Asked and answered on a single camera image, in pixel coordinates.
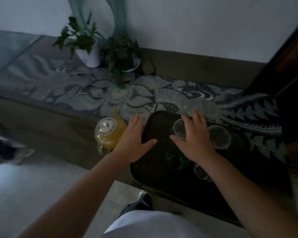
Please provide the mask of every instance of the yellow liquid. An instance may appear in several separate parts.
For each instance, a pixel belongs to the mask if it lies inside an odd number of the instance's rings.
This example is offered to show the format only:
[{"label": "yellow liquid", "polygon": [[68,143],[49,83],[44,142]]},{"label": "yellow liquid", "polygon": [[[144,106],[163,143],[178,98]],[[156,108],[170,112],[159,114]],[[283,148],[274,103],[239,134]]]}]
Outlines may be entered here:
[{"label": "yellow liquid", "polygon": [[127,129],[127,124],[120,118],[119,114],[115,114],[112,118],[116,120],[117,126],[111,134],[104,135],[102,133],[95,132],[95,139],[97,143],[107,150],[111,150],[116,147],[123,135],[123,132]]}]

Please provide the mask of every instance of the hand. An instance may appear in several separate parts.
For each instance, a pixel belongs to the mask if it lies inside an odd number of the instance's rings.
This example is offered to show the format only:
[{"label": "hand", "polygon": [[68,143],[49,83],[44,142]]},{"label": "hand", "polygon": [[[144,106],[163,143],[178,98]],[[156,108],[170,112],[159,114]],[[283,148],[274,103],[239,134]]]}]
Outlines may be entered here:
[{"label": "hand", "polygon": [[156,143],[156,139],[149,140],[147,143],[141,143],[142,120],[139,114],[131,117],[128,127],[121,136],[113,152],[118,156],[123,156],[129,163],[139,160]]},{"label": "hand", "polygon": [[175,135],[171,135],[170,138],[188,159],[200,165],[203,159],[216,154],[209,138],[206,121],[195,109],[192,110],[193,120],[186,116],[181,118],[186,129],[186,141]]}]

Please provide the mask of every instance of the forearm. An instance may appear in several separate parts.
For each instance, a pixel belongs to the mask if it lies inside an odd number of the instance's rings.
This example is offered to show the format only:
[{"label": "forearm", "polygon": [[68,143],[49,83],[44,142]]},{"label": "forearm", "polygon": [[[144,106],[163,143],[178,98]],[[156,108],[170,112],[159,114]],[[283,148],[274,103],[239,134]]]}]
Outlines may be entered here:
[{"label": "forearm", "polygon": [[298,217],[271,201],[225,158],[216,154],[199,165],[252,237],[298,237]]},{"label": "forearm", "polygon": [[74,187],[19,237],[83,237],[113,184],[128,165],[116,153],[105,156]]}]

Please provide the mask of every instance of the finger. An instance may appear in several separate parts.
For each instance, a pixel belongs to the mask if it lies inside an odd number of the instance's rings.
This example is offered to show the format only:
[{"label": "finger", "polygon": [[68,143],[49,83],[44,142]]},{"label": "finger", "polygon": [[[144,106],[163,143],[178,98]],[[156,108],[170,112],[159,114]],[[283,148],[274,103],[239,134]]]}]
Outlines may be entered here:
[{"label": "finger", "polygon": [[170,135],[170,139],[175,143],[175,145],[183,152],[186,142],[180,139],[178,136]]},{"label": "finger", "polygon": [[186,129],[186,132],[194,129],[194,125],[191,119],[189,119],[187,116],[184,116],[184,115],[182,115],[181,118],[184,122],[184,128]]},{"label": "finger", "polygon": [[141,133],[142,132],[142,126],[143,126],[142,118],[139,118],[137,124],[135,125],[134,131]]},{"label": "finger", "polygon": [[149,150],[152,149],[152,147],[158,142],[156,139],[151,139],[147,143],[142,144],[142,155],[147,153]]},{"label": "finger", "polygon": [[202,113],[199,113],[199,117],[200,117],[200,120],[201,120],[201,125],[202,125],[202,128],[203,129],[206,129],[207,128],[207,122],[204,118],[204,115]]},{"label": "finger", "polygon": [[192,119],[193,119],[193,124],[195,128],[202,128],[202,124],[201,124],[201,120],[200,120],[200,116],[198,114],[198,112],[196,111],[196,109],[192,109]]},{"label": "finger", "polygon": [[139,114],[136,114],[135,116],[132,117],[132,119],[130,119],[129,124],[128,124],[128,128],[130,130],[133,130],[137,124],[139,120]]}]

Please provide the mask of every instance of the potted plant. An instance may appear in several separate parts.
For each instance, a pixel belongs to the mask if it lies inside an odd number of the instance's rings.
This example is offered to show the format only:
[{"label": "potted plant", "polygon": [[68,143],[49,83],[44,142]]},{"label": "potted plant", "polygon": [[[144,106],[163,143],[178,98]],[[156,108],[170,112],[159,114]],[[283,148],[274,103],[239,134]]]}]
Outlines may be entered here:
[{"label": "potted plant", "polygon": [[118,86],[124,86],[123,73],[134,71],[141,62],[137,40],[127,35],[110,37],[102,48],[102,56]]},{"label": "potted plant", "polygon": [[[88,16],[86,24],[91,22],[91,12]],[[61,35],[57,38],[53,46],[58,45],[62,50],[63,47],[70,47],[71,57],[73,58],[74,52],[89,68],[98,67],[101,64],[100,53],[97,46],[97,39],[93,36],[96,34],[104,38],[99,32],[96,31],[96,23],[93,22],[90,31],[86,28],[81,28],[74,16],[69,17],[69,23],[61,31]]]}]

